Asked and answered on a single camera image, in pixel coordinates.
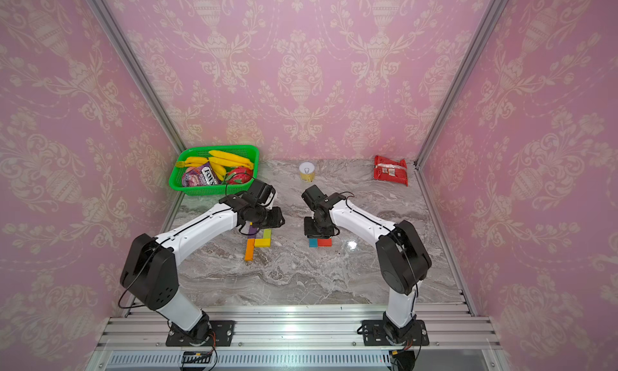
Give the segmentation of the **purple block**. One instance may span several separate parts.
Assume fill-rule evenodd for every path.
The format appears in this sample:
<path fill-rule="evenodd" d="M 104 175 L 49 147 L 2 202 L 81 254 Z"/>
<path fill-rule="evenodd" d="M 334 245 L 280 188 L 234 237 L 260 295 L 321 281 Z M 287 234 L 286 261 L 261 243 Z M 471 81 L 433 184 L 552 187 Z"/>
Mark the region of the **purple block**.
<path fill-rule="evenodd" d="M 259 233 L 259 229 L 258 228 L 254 228 L 254 226 L 249 225 L 249 232 L 247 234 L 247 238 L 248 239 L 255 239 L 258 233 Z"/>

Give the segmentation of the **red block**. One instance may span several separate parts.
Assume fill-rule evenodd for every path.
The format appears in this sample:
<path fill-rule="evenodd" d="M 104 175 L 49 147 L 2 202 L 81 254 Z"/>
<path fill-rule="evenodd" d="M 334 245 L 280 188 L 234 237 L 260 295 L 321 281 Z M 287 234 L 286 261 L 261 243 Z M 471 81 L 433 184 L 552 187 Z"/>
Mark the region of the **red block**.
<path fill-rule="evenodd" d="M 317 240 L 318 247 L 332 247 L 332 240 L 329 239 L 318 239 Z"/>

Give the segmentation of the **small yellow block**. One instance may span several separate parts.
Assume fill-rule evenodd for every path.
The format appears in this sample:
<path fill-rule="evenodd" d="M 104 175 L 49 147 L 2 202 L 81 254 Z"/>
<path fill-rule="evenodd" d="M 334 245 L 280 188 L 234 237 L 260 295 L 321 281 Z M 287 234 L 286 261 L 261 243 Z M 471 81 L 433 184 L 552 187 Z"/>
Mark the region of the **small yellow block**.
<path fill-rule="evenodd" d="M 257 248 L 267 248 L 271 246 L 270 238 L 256 238 L 254 240 L 254 246 Z"/>

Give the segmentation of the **orange block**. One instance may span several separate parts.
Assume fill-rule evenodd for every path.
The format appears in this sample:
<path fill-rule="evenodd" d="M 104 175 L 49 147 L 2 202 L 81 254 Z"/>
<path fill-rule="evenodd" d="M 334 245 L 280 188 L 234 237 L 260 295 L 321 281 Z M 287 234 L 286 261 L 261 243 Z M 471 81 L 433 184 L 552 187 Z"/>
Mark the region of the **orange block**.
<path fill-rule="evenodd" d="M 254 260 L 254 243 L 255 243 L 255 239 L 254 238 L 250 238 L 247 240 L 246 243 L 246 252 L 245 252 L 245 256 L 244 256 L 244 260 L 246 262 L 251 262 Z"/>

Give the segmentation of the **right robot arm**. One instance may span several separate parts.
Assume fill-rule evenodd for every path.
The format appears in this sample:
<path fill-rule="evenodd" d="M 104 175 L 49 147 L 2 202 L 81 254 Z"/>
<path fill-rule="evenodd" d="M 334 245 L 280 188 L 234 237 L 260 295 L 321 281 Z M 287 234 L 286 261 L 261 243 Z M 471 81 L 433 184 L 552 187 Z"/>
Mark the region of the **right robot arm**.
<path fill-rule="evenodd" d="M 329 239 L 347 229 L 375 246 L 381 276 L 389 287 L 382 318 L 386 340 L 406 348 L 429 345 L 415 307 L 432 261 L 414 225 L 383 220 L 358 208 L 345 195 L 336 192 L 327 196 L 315 186 L 304 192 L 302 199 L 313 213 L 304 218 L 307 238 Z"/>

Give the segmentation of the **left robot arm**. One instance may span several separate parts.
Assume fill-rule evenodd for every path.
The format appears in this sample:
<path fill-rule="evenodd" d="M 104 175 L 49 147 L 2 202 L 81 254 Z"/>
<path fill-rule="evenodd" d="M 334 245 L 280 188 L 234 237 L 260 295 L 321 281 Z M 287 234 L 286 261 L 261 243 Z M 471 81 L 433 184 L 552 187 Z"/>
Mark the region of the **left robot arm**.
<path fill-rule="evenodd" d="M 192 253 L 215 237 L 251 223 L 254 228 L 277 229 L 284 225 L 275 194 L 252 197 L 248 192 L 222 198 L 197 218 L 151 237 L 141 234 L 132 242 L 120 284 L 143 306 L 163 316 L 171 330 L 183 334 L 190 345 L 212 340 L 208 314 L 180 290 L 178 267 Z"/>

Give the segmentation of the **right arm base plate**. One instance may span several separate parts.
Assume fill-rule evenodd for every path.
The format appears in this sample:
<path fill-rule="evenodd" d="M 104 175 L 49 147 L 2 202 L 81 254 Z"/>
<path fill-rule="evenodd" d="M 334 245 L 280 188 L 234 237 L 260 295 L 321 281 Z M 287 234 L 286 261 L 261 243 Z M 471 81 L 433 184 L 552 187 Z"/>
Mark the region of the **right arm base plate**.
<path fill-rule="evenodd" d="M 428 346 L 430 340 L 425 322 L 413 320 L 400 329 L 383 320 L 364 320 L 357 329 L 365 346 Z"/>

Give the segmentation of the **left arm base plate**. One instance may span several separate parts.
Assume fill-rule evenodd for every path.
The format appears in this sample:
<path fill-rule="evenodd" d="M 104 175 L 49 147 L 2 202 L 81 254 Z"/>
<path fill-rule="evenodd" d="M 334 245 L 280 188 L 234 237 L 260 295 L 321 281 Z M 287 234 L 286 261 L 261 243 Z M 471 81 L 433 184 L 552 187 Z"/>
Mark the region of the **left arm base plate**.
<path fill-rule="evenodd" d="M 230 347 L 235 329 L 233 320 L 210 320 L 185 331 L 171 323 L 165 345 L 167 347 Z"/>

